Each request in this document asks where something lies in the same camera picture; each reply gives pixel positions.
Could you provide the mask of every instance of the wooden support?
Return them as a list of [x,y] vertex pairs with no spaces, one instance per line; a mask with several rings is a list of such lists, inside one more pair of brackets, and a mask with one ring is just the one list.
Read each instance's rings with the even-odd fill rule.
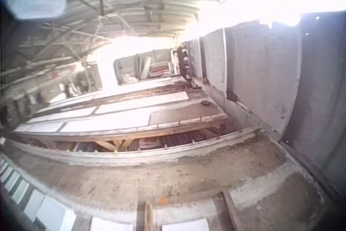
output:
[[221,135],[221,130],[216,127],[208,127],[206,128],[207,131],[212,132],[216,135]]
[[132,143],[133,139],[126,139],[124,140],[123,144],[120,146],[120,150],[121,151],[126,151],[127,148],[130,146],[130,144]]
[[102,146],[103,148],[106,148],[109,151],[116,151],[117,147],[113,144],[106,142],[106,141],[95,141],[99,146]]
[[152,224],[152,205],[145,204],[144,210],[144,231],[154,231]]
[[54,149],[54,150],[57,149],[57,147],[56,147],[56,142],[54,142],[54,141],[44,140],[44,141],[42,141],[42,142],[43,142],[43,144],[44,144],[47,148],[49,148],[49,149]]
[[231,221],[232,221],[232,224],[234,227],[234,231],[244,231],[243,224],[240,221],[240,218],[238,216],[237,209],[234,206],[231,194],[229,194],[229,190],[223,189],[222,194],[223,194],[223,197],[224,197],[226,205],[227,205],[228,213],[229,213],[229,216],[231,218]]
[[113,143],[114,143],[114,145],[119,149],[119,147],[121,146],[121,144],[122,144],[122,140],[116,140],[116,139],[113,139],[112,140],[113,141]]

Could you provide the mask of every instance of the white panel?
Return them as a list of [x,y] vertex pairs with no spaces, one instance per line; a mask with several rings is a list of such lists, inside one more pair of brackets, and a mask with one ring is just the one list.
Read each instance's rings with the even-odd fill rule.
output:
[[137,109],[110,115],[100,116],[89,120],[68,122],[60,133],[106,131],[133,127],[143,127],[149,124],[150,111]]
[[16,182],[19,179],[19,173],[18,172],[14,172],[11,176],[11,178],[9,179],[9,181],[5,184],[5,188],[10,191],[14,185],[16,184]]
[[144,97],[144,98],[138,98],[136,100],[128,100],[128,101],[102,105],[96,111],[96,114],[108,113],[112,111],[121,111],[126,109],[135,109],[135,108],[147,107],[149,105],[159,105],[159,104],[188,100],[188,99],[189,97],[188,97],[188,94],[186,94],[186,92],[159,95],[154,97]]
[[51,133],[56,132],[63,123],[34,124],[28,132]]
[[19,127],[15,129],[15,132],[26,132],[28,131],[32,126],[29,126],[27,124],[21,124]]
[[50,117],[50,115],[35,117],[35,118],[32,118],[29,121],[27,121],[27,123],[35,123],[35,122],[40,122],[40,121],[46,121],[46,120],[48,120],[49,117]]
[[28,187],[29,184],[26,182],[26,180],[21,180],[18,188],[12,196],[12,198],[14,199],[14,201],[16,201],[17,204],[19,204],[22,201],[25,192],[28,190]]
[[84,108],[78,110],[72,110],[67,112],[62,112],[58,114],[53,114],[49,117],[49,120],[60,119],[60,118],[68,118],[68,117],[78,117],[78,116],[87,116],[90,115],[96,107],[92,108]]
[[1,182],[4,182],[10,176],[11,172],[12,172],[12,167],[8,166],[4,174],[1,175]]
[[66,99],[66,94],[65,93],[60,93],[59,95],[55,96],[54,98],[52,98],[50,101],[48,101],[49,103],[54,103],[54,102],[58,102],[58,101],[62,101]]
[[121,224],[93,217],[90,231],[133,231],[132,224]]
[[164,225],[162,231],[209,231],[209,226],[206,219],[200,219],[186,223]]
[[63,102],[63,103],[60,103],[59,105],[56,105],[54,106],[55,108],[58,108],[58,107],[62,107],[62,106],[65,106],[65,105],[72,105],[72,104],[76,104],[76,103],[80,103],[80,102],[84,102],[84,101],[89,101],[89,100],[92,100],[94,96],[88,96],[88,97],[82,97],[82,98],[79,98],[79,99],[76,99],[76,100],[67,100],[66,102]]
[[31,221],[35,220],[36,213],[39,207],[41,206],[43,198],[44,198],[44,195],[41,192],[37,190],[34,190],[32,192],[29,202],[24,210],[24,213],[26,213],[26,215],[29,217]]
[[4,164],[1,165],[0,174],[2,174],[2,172],[4,172],[4,170],[6,169],[7,165],[9,165],[7,162],[4,162]]
[[103,91],[100,94],[97,94],[94,100],[98,98],[102,98],[102,97],[115,96],[115,95],[131,93],[131,92],[145,90],[145,89],[152,89],[152,88],[157,88],[161,86],[166,86],[166,85],[174,84],[179,81],[185,81],[185,79],[183,77],[175,77],[175,78],[167,77],[167,78],[158,78],[158,79],[150,80],[150,81],[141,81],[141,82],[123,85],[123,86],[117,86],[115,90]]
[[49,231],[71,231],[76,215],[71,209],[46,196],[37,212],[37,218]]

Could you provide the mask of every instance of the wall panel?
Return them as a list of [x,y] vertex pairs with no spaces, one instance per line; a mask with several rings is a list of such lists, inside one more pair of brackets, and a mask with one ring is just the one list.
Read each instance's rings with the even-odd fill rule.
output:
[[254,21],[226,28],[225,36],[227,91],[278,133],[283,133],[298,91],[299,27],[273,24],[269,28]]

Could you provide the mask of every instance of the concrete wall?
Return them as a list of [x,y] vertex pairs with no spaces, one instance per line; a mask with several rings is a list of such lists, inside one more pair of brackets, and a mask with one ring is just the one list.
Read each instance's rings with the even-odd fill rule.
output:
[[301,24],[302,76],[284,138],[346,196],[346,12]]
[[198,39],[193,39],[186,42],[185,45],[189,51],[190,57],[190,69],[193,76],[197,77],[200,81],[202,80],[202,65],[201,65],[201,50],[199,48]]
[[225,28],[225,37],[227,91],[282,134],[298,92],[300,28],[253,21]]
[[[346,12],[304,15],[293,28],[257,22],[226,28],[227,66],[215,34],[202,37],[201,61],[190,55],[202,71],[205,51],[207,94],[238,127],[284,133],[303,163],[346,197]],[[250,111],[225,98],[226,71],[227,91]]]
[[223,29],[216,30],[203,37],[204,44],[202,46],[205,56],[206,78],[209,84],[219,91],[225,91],[226,86],[225,48],[223,38]]

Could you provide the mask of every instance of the wooden beam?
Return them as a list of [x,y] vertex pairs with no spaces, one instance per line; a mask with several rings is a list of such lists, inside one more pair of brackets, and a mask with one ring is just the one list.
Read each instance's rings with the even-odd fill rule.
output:
[[113,144],[110,144],[109,142],[106,141],[95,141],[99,146],[102,146],[103,148],[106,148],[107,150],[110,151],[116,151],[117,147],[114,146]]
[[154,231],[152,224],[152,205],[146,203],[144,210],[144,231]]
[[126,151],[127,148],[130,146],[130,144],[132,143],[133,139],[126,139],[124,140],[123,144],[120,146],[120,150],[121,151]]
[[205,122],[196,122],[192,124],[183,124],[183,125],[177,125],[172,126],[169,128],[163,128],[163,129],[153,129],[153,130],[145,130],[145,131],[135,131],[135,132],[129,132],[129,133],[117,133],[112,135],[97,135],[97,136],[68,136],[68,135],[37,135],[37,134],[29,134],[29,133],[17,133],[19,136],[28,137],[28,138],[35,138],[37,140],[51,140],[51,141],[69,141],[69,142],[94,142],[94,140],[97,138],[98,140],[103,141],[109,141],[109,140],[127,140],[127,139],[137,139],[137,138],[146,138],[146,137],[153,137],[153,136],[163,136],[163,135],[172,135],[172,134],[178,134],[193,130],[200,130],[208,127],[212,127],[215,125],[220,125],[222,123],[225,123],[227,120],[226,116],[222,116],[221,118],[213,118],[210,121]]
[[233,203],[231,194],[229,193],[229,190],[223,189],[222,194],[223,194],[223,197],[224,197],[226,205],[227,205],[228,213],[229,213],[229,216],[231,218],[231,221],[232,221],[232,224],[234,227],[234,231],[244,231],[243,224],[240,221],[240,218],[239,218],[238,213],[237,213],[237,209],[234,206],[234,203]]
[[119,149],[119,147],[121,146],[121,144],[122,144],[122,140],[116,140],[116,139],[113,139],[112,140],[113,141],[113,143],[114,143],[114,145]]

